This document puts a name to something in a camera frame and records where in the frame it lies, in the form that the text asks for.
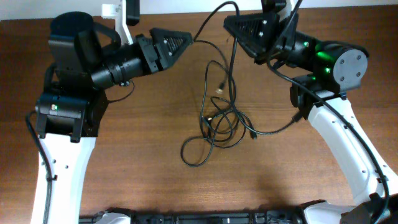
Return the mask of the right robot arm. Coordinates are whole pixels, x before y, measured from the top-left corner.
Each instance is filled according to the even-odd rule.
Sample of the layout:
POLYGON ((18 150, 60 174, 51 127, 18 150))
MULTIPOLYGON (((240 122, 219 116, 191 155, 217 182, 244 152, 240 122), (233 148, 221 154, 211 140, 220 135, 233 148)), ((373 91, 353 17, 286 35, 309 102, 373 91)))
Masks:
POLYGON ((307 71, 291 79, 290 100, 318 131, 343 171, 353 206, 325 200, 301 204, 293 223, 396 223, 397 174, 386 164, 356 119, 346 94, 360 87, 368 52, 357 45, 321 41, 297 30, 296 12, 229 16, 224 28, 257 64, 273 72, 286 65, 307 71))

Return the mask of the black usb cable micro plug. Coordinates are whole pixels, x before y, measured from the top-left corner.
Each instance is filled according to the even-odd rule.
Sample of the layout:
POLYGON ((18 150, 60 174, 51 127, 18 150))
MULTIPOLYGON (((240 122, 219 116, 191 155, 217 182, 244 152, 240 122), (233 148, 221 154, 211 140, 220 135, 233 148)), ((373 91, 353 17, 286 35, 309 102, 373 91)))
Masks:
MULTIPOLYGON (((202 30, 204 29, 204 27, 206 26, 206 24, 208 23, 208 21, 224 6, 226 5, 232 5, 235 8, 236 11, 236 15, 238 16, 240 11, 239 11, 239 6, 237 5, 236 2, 234 1, 225 1, 223 3, 221 3, 213 12, 211 12, 211 14, 205 19, 205 21, 203 22, 203 24, 200 26, 198 32, 195 34, 193 41, 194 42, 201 42, 201 43, 205 43, 205 44, 209 44, 211 46, 213 46, 214 48, 216 48, 216 45, 214 45, 213 43, 209 42, 209 41, 204 41, 204 40, 200 40, 198 39, 198 36, 201 34, 202 30)), ((228 84, 228 93, 229 93, 229 109, 227 109, 228 112, 232 112, 234 113, 234 115, 237 117, 238 119, 238 124, 242 124, 244 126, 244 128, 246 130, 248 130, 251 133, 252 137, 256 137, 257 134, 259 135, 273 135, 273 134, 277 134, 280 133, 282 131, 284 131, 285 129, 289 128, 291 125, 298 123, 302 117, 299 116, 299 114, 295 114, 291 121, 289 121, 285 126, 275 130, 275 131, 268 131, 268 132, 264 132, 264 131, 258 131, 254 129, 254 126, 252 125, 252 122, 249 118, 245 117, 245 114, 238 110, 236 108, 235 105, 235 101, 236 101, 236 83, 234 81, 233 78, 233 66, 234 66, 234 60, 235 60, 235 56, 236 56, 236 49, 237 49, 237 44, 238 44, 238 39, 235 37, 234 38, 234 42, 233 42, 233 49, 232 49, 232 54, 231 54, 231 59, 230 59, 230 63, 226 63, 226 78, 224 79, 223 83, 227 83, 228 84)))

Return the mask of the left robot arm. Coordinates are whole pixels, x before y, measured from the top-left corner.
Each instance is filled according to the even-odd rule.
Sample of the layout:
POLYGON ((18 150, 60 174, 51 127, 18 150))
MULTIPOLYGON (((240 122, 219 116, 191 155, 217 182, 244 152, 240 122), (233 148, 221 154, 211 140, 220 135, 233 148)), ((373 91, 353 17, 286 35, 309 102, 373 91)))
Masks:
POLYGON ((160 28, 124 44, 85 12, 67 12, 50 25, 53 63, 28 124, 39 150, 32 223, 77 223, 85 172, 110 104, 106 90, 170 68, 193 42, 188 32, 160 28))

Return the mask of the black usb cable gold plug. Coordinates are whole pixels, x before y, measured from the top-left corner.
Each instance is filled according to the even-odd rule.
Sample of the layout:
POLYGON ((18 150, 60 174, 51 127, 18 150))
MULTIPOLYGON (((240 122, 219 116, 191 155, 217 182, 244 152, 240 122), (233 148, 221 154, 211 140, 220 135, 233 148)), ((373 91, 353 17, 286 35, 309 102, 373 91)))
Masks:
POLYGON ((216 60, 211 60, 205 68, 203 96, 200 105, 199 127, 200 135, 186 139, 180 148, 180 158, 189 167, 200 167, 208 162, 215 148, 229 149, 239 144, 245 137, 252 122, 242 111, 235 113, 231 100, 219 96, 208 96, 208 72, 212 65, 216 65, 226 72, 227 67, 216 60), (202 161, 188 162, 185 150, 188 143, 194 140, 203 140, 209 144, 208 154, 202 161))

